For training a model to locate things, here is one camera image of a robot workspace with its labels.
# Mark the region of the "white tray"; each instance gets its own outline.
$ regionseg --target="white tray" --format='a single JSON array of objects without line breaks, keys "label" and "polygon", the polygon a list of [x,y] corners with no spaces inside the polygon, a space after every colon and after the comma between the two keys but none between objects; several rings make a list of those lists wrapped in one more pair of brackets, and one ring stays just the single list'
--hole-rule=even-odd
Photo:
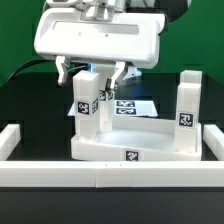
[{"label": "white tray", "polygon": [[194,153],[175,151],[174,131],[174,120],[115,116],[110,133],[98,133],[92,141],[74,136],[72,157],[88,161],[201,160],[201,125]]}]

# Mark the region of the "white pillar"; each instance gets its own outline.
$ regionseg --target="white pillar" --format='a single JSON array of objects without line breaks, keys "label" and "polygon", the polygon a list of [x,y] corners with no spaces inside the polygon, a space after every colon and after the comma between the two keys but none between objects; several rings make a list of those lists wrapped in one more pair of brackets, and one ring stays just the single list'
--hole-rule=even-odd
[{"label": "white pillar", "polygon": [[201,97],[202,72],[184,71],[178,87],[174,147],[176,151],[195,152]]},{"label": "white pillar", "polygon": [[100,131],[111,132],[114,115],[114,91],[106,92],[107,78],[114,74],[113,65],[94,64],[93,71],[100,74]]},{"label": "white pillar", "polygon": [[75,129],[79,139],[92,140],[99,131],[99,74],[81,71],[73,78]]}]

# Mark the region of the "black cable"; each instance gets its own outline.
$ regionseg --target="black cable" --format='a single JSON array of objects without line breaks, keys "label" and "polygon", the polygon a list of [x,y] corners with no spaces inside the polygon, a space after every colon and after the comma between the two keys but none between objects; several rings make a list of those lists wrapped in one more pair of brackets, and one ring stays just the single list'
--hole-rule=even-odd
[{"label": "black cable", "polygon": [[145,5],[146,8],[148,8],[148,4],[145,0],[142,0],[143,4]]},{"label": "black cable", "polygon": [[21,65],[19,68],[17,68],[7,79],[7,82],[9,82],[9,80],[13,79],[19,72],[21,72],[22,70],[29,68],[33,65],[37,65],[37,64],[42,64],[42,63],[46,63],[46,62],[53,62],[51,60],[33,60],[33,61],[29,61],[26,62],[25,64]]}]

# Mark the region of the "black table surface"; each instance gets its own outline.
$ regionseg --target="black table surface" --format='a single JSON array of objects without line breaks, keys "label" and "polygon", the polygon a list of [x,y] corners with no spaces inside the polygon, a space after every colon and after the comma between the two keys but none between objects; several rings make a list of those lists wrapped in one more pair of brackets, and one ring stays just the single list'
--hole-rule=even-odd
[{"label": "black table surface", "polygon": [[[174,119],[179,74],[148,74],[120,85],[117,99],[153,100]],[[203,76],[199,121],[224,128],[224,86]],[[55,73],[24,73],[0,88],[0,129],[21,125],[9,161],[69,161],[73,90]],[[203,160],[216,160],[203,143]],[[224,223],[223,188],[0,188],[0,223]]]}]

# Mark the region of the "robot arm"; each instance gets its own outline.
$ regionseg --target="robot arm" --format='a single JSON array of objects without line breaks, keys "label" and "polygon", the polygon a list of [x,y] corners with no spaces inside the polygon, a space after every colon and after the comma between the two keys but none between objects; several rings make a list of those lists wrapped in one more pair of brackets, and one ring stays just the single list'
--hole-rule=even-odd
[{"label": "robot arm", "polygon": [[127,66],[150,69],[157,64],[164,14],[124,13],[130,4],[126,0],[47,2],[52,8],[42,15],[34,45],[37,53],[56,61],[60,85],[70,62],[116,65],[109,89]]}]

